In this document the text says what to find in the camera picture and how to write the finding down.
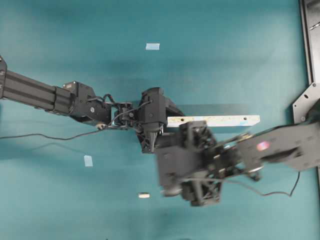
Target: metal bracket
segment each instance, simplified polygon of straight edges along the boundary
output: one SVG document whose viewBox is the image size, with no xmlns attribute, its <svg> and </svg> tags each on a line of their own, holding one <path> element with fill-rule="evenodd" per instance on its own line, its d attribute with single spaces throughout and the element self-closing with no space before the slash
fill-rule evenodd
<svg viewBox="0 0 320 240">
<path fill-rule="evenodd" d="M 320 84 L 312 83 L 292 104 L 295 124 L 304 122 L 308 111 L 320 99 Z"/>
<path fill-rule="evenodd" d="M 7 64 L 0 55 L 0 99 L 4 96 L 5 79 L 7 73 Z"/>
</svg>

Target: small white paper piece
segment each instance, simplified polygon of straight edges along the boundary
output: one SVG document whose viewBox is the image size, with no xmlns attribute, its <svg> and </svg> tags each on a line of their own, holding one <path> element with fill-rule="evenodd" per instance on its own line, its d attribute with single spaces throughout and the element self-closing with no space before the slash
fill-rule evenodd
<svg viewBox="0 0 320 240">
<path fill-rule="evenodd" d="M 86 167 L 93 167 L 94 166 L 94 164 L 92 162 L 92 156 L 88 156 L 88 155 L 84 156 L 84 166 L 86 166 Z"/>
<path fill-rule="evenodd" d="M 138 197 L 140 199 L 149 199 L 150 198 L 150 193 L 148 192 L 139 192 Z"/>
<path fill-rule="evenodd" d="M 147 43 L 145 45 L 145 50 L 159 50 L 160 43 Z"/>
</svg>

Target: metal frame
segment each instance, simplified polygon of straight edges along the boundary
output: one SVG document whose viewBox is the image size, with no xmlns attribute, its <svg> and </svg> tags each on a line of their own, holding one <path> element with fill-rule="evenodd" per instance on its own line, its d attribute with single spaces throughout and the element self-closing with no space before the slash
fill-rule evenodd
<svg viewBox="0 0 320 240">
<path fill-rule="evenodd" d="M 315 66 L 315 63 L 313 61 L 314 55 L 313 55 L 312 41 L 310 37 L 310 25 L 309 25 L 310 18 L 308 16 L 307 10 L 308 10 L 308 7 L 313 7 L 315 4 L 320 4 L 320 0 L 299 0 L 299 3 L 300 3 L 301 23 L 302 23 L 302 32 L 303 32 L 303 40 L 304 40 L 305 61 L 306 61 L 306 70 L 308 75 L 308 83 L 310 85 L 311 84 L 314 85 L 316 84 L 314 69 L 315 67 L 320 68 L 320 66 Z M 319 196 L 320 196 L 320 167 L 319 166 L 316 168 L 316 172 L 317 172 L 318 190 L 319 190 Z"/>
</svg>

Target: small object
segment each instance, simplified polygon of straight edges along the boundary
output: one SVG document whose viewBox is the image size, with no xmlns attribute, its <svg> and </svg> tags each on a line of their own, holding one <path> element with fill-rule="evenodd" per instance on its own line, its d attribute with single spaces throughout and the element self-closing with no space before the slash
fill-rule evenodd
<svg viewBox="0 0 320 240">
<path fill-rule="evenodd" d="M 150 198 L 150 193 L 148 192 L 139 192 L 138 197 L 140 199 L 149 199 Z"/>
<path fill-rule="evenodd" d="M 270 147 L 270 142 L 268 141 L 262 141 L 257 146 L 256 149 L 260 152 L 267 150 Z"/>
<path fill-rule="evenodd" d="M 92 156 L 89 156 L 89 155 L 84 156 L 84 166 L 86 166 L 86 167 L 93 167 L 94 166 L 94 164 L 92 162 Z"/>
<path fill-rule="evenodd" d="M 145 45 L 145 50 L 159 50 L 160 43 L 147 43 Z"/>
<path fill-rule="evenodd" d="M 98 123 L 98 124 L 95 125 L 95 126 L 96 126 L 96 128 L 98 128 L 99 130 L 103 130 L 103 129 L 105 129 L 105 128 L 107 127 L 107 125 L 104 124 L 104 123 Z"/>
</svg>

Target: wire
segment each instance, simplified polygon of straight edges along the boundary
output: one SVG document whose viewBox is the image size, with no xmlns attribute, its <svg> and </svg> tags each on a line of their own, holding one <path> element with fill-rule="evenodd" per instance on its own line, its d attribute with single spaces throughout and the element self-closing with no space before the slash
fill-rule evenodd
<svg viewBox="0 0 320 240">
<path fill-rule="evenodd" d="M 185 182 L 188 182 L 188 181 L 203 181 L 203 182 L 226 182 L 226 183 L 230 183 L 230 184 L 239 184 L 241 185 L 242 187 L 246 188 L 246 189 L 249 189 L 250 191 L 253 191 L 254 193 L 262 196 L 262 197 L 267 197 L 267 196 L 271 196 L 271 195 L 275 195 L 275 194 L 283 194 L 283 195 L 286 195 L 288 197 L 291 197 L 297 187 L 297 184 L 299 182 L 299 179 L 300 179 L 300 172 L 298 172 L 298 176 L 297 176 L 297 179 L 295 181 L 295 184 L 291 190 L 290 193 L 287 193 L 285 191 L 272 191 L 272 192 L 268 192 L 268 193 L 262 193 L 260 192 L 259 190 L 257 190 L 256 188 L 248 185 L 248 184 L 245 184 L 241 181 L 236 181 L 236 180 L 227 180 L 227 179 L 220 179 L 220 178 L 182 178 L 183 181 Z"/>
<path fill-rule="evenodd" d="M 2 139 L 17 139 L 17 138 L 24 138 L 24 137 L 31 137 L 31 136 L 40 136 L 40 137 L 44 137 L 44 138 L 46 138 L 46 139 L 68 141 L 68 140 L 72 140 L 72 139 L 75 139 L 75 138 L 78 138 L 78 137 L 87 136 L 87 135 L 91 135 L 91 134 L 96 134 L 96 133 L 102 132 L 102 131 L 107 130 L 107 129 L 116 129 L 116 128 L 111 128 L 111 127 L 110 127 L 110 126 L 112 125 L 112 123 L 114 122 L 114 120 L 116 120 L 118 117 L 120 117 L 120 116 L 123 115 L 123 114 L 127 114 L 127 113 L 129 113 L 129 112 L 138 110 L 138 109 L 140 109 L 141 107 L 143 107 L 144 105 L 149 104 L 149 103 L 150 103 L 150 101 L 147 101 L 147 102 L 141 104 L 140 106 L 138 106 L 138 107 L 136 107 L 136 108 L 133 108 L 133 109 L 128 110 L 128 111 L 124 111 L 124 112 L 116 115 L 116 116 L 111 120 L 111 122 L 107 125 L 107 127 L 104 128 L 104 129 L 102 129 L 102 130 L 89 131 L 89 132 L 81 133 L 81 134 L 78 134 L 78 135 L 75 135 L 75 136 L 72 136 L 72 137 L 67 137 L 67 138 L 47 136 L 47 135 L 44 135 L 44 134 L 42 134 L 42 133 L 31 133 L 31 134 L 17 135 L 17 136 L 1 136 L 1 137 L 0 137 L 0 140 L 2 140 Z"/>
</svg>

